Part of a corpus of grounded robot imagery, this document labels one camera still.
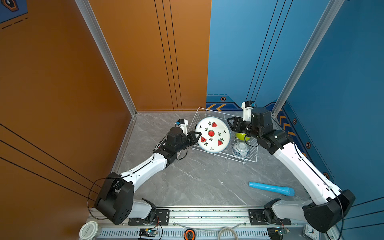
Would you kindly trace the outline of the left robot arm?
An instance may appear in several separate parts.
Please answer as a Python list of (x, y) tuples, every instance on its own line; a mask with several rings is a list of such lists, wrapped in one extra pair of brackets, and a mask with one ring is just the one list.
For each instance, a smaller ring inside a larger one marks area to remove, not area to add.
[(177, 160), (179, 152), (187, 151), (197, 144), (201, 136), (201, 132), (184, 133), (181, 127), (172, 127), (147, 160), (126, 172), (112, 172), (102, 178), (104, 183), (94, 208), (114, 225), (123, 223), (127, 218), (141, 219), (146, 224), (153, 223), (156, 206), (146, 199), (135, 200), (135, 192), (152, 176)]

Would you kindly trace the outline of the white wire dish rack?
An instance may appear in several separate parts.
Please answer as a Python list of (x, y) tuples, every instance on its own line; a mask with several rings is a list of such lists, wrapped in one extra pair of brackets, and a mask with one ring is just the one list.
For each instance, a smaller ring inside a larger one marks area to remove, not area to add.
[(259, 150), (256, 147), (257, 140), (251, 138), (244, 141), (237, 138), (227, 122), (227, 119), (234, 116), (225, 112), (198, 108), (188, 127), (189, 131), (202, 133), (198, 144), (194, 145), (193, 149), (243, 164), (257, 162)]

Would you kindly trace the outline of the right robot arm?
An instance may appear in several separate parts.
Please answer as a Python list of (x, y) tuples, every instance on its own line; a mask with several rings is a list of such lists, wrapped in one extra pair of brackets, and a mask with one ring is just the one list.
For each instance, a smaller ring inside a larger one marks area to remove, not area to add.
[(264, 206), (264, 221), (279, 224), (282, 219), (303, 221), (315, 230), (326, 233), (338, 222), (343, 222), (355, 195), (341, 190), (327, 179), (305, 156), (300, 153), (291, 136), (282, 129), (275, 129), (271, 111), (250, 108), (244, 117), (227, 120), (231, 130), (257, 140), (260, 147), (282, 162), (310, 195), (308, 201), (274, 199)]

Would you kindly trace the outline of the watermelon pattern plate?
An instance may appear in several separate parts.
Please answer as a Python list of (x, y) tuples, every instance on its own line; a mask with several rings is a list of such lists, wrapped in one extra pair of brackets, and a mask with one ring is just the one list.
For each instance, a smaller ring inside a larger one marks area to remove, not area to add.
[(220, 119), (207, 117), (196, 124), (195, 132), (202, 135), (198, 145), (208, 153), (220, 153), (224, 151), (231, 142), (231, 135), (228, 126)]

